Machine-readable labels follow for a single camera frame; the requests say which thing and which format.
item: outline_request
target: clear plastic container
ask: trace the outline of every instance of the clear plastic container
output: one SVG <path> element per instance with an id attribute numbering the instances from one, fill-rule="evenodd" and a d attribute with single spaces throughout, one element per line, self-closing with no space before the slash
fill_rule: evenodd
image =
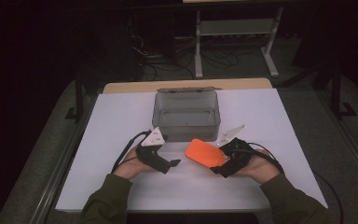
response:
<path id="1" fill-rule="evenodd" d="M 152 123 L 168 135 L 167 142 L 215 141 L 220 125 L 217 94 L 210 90 L 160 91 Z"/>

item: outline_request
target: dark background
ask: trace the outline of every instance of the dark background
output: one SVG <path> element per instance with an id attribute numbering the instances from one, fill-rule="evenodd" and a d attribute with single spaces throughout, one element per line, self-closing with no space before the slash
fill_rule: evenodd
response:
<path id="1" fill-rule="evenodd" d="M 296 65 L 307 68 L 337 59 L 342 74 L 358 86 L 358 1 L 325 2 L 287 7 L 278 35 L 303 37 Z M 90 94 L 104 83 L 140 77 L 126 25 L 129 15 L 69 12 L 68 5 L 0 1 L 0 210 L 55 103 L 79 73 L 99 74 L 82 77 Z M 95 7 L 89 1 L 78 5 Z M 182 13 L 185 17 L 180 12 L 138 15 L 137 32 L 170 55 L 172 37 L 193 32 L 194 20 L 178 18 L 192 18 L 194 12 Z M 158 32 L 173 25 L 176 30 Z"/>

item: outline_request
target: hand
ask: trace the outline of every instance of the hand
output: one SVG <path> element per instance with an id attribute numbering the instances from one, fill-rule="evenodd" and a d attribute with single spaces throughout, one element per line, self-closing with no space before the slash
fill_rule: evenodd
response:
<path id="1" fill-rule="evenodd" d="M 269 153 L 266 150 L 256 149 L 256 151 L 269 156 Z M 249 164 L 240 169 L 236 175 L 247 175 L 257 183 L 264 184 L 279 173 L 279 170 L 269 161 L 258 156 L 253 156 L 249 161 Z"/>
<path id="2" fill-rule="evenodd" d="M 133 147 L 127 155 L 124 157 L 123 161 L 118 168 L 113 172 L 114 175 L 121 176 L 126 179 L 132 179 L 138 174 L 146 171 L 152 171 L 153 168 L 139 161 L 136 156 L 135 149 Z"/>

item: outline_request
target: white triangular marker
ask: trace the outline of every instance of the white triangular marker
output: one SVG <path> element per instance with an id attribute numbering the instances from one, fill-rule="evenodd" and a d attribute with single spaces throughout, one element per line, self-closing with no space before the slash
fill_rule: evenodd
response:
<path id="1" fill-rule="evenodd" d="M 225 144 L 231 142 L 245 128 L 246 128 L 246 126 L 244 124 L 242 124 L 242 126 L 240 126 L 238 128 L 231 129 L 227 132 L 224 132 L 223 136 L 220 138 L 220 141 L 217 143 L 217 146 L 222 147 Z"/>
<path id="2" fill-rule="evenodd" d="M 146 139 L 142 142 L 143 147 L 149 146 L 159 146 L 164 144 L 164 138 L 162 137 L 159 127 L 157 127 L 151 134 L 149 134 Z"/>

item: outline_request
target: table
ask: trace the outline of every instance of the table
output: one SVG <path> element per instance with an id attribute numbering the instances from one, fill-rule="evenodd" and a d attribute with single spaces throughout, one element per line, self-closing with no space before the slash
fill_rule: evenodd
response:
<path id="1" fill-rule="evenodd" d="M 128 141 L 152 128 L 157 89 L 204 85 L 223 89 L 216 91 L 222 120 L 219 136 L 223 131 L 246 124 L 239 138 L 268 148 L 293 185 L 326 206 L 277 91 L 264 78 L 240 78 L 108 84 L 93 109 L 56 209 L 81 211 L 91 193 L 102 185 Z M 129 212 L 269 209 L 269 202 L 254 180 L 213 174 L 186 158 L 187 146 L 188 143 L 164 144 L 158 154 L 167 161 L 181 159 L 179 166 L 171 168 L 166 175 L 151 172 L 132 180 Z"/>

